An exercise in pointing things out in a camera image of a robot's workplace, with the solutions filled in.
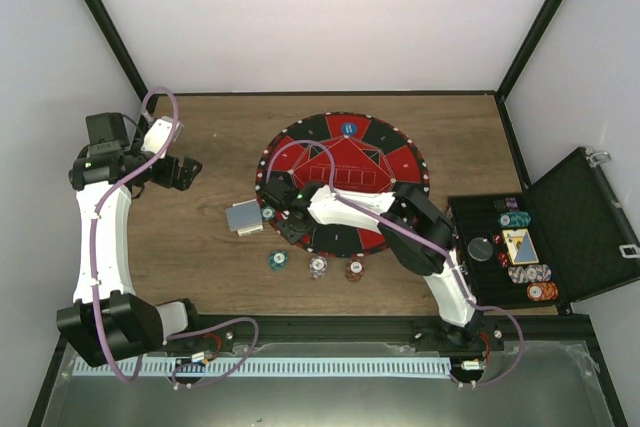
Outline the green poker chip stack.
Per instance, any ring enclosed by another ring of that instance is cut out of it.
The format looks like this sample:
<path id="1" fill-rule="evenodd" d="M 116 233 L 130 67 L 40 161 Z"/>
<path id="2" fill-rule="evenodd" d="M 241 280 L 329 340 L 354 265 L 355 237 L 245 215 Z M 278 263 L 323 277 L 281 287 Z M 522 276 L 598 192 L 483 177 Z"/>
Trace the green poker chip stack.
<path id="1" fill-rule="evenodd" d="M 283 250 L 273 251 L 269 254 L 268 265 L 272 271 L 280 271 L 288 263 L 288 253 Z"/>

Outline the blue small blind button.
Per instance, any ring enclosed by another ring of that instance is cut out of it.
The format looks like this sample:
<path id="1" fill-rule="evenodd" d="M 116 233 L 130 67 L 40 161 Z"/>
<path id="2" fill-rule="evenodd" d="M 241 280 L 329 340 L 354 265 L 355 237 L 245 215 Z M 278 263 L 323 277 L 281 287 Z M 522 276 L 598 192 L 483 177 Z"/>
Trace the blue small blind button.
<path id="1" fill-rule="evenodd" d="M 340 126 L 340 132 L 345 137 L 351 137 L 357 134 L 358 126 L 354 122 L 344 122 Z"/>

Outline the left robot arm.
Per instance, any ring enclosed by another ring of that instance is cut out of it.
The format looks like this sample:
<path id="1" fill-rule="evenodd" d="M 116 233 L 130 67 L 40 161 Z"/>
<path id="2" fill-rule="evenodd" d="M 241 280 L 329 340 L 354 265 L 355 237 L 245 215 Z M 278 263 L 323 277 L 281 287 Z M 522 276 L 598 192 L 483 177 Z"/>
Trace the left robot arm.
<path id="1" fill-rule="evenodd" d="M 181 350 L 204 339 L 195 305 L 179 299 L 154 306 L 135 293 L 129 269 L 128 219 L 135 189 L 152 182 L 185 191 L 202 169 L 192 158 L 167 155 L 179 122 L 162 117 L 129 140 L 119 113 L 87 117 L 89 142 L 69 172 L 81 217 L 81 260 L 71 306 L 56 313 L 62 337 L 91 367 L 160 349 Z"/>

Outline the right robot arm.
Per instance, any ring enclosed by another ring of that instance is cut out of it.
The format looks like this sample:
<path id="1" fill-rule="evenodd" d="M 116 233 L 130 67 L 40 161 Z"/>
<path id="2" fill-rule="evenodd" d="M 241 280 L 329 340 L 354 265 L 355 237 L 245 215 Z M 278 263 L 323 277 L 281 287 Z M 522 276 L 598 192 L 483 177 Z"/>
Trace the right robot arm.
<path id="1" fill-rule="evenodd" d="M 259 198 L 283 215 L 278 229 L 291 244 L 326 226 L 383 236 L 400 265 L 425 280 L 447 343 L 465 350 L 479 339 L 482 313 L 460 270 L 453 224 L 417 186 L 364 193 L 322 182 L 298 189 L 272 178 L 259 188 Z"/>

